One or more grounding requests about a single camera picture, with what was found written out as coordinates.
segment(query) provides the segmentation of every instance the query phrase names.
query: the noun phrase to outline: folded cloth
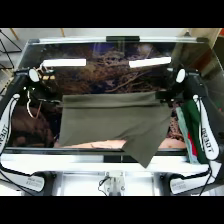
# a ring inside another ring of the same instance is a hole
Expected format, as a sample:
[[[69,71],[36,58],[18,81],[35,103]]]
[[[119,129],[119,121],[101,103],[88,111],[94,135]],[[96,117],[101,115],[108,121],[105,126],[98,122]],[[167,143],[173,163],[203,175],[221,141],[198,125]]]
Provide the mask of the folded cloth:
[[[197,105],[194,100],[189,100],[183,106],[181,106],[181,110],[184,114],[184,119],[190,132],[190,136],[195,144],[198,153],[198,161],[201,164],[207,164],[208,160],[205,156],[205,152],[202,151],[201,143],[199,139],[199,128],[201,123],[201,116],[198,111]]]
[[[188,156],[189,156],[190,163],[199,164],[199,162],[197,160],[197,154],[198,153],[197,153],[196,147],[194,145],[194,142],[191,138],[190,132],[187,129],[187,125],[186,125],[184,115],[183,115],[183,112],[182,112],[181,108],[177,107],[176,112],[177,112],[177,117],[178,117],[179,128],[180,128],[180,130],[183,134],[184,142],[187,146],[187,151],[188,151]]]
[[[122,149],[147,167],[166,137],[170,114],[155,92],[64,96],[59,143],[126,140]]]

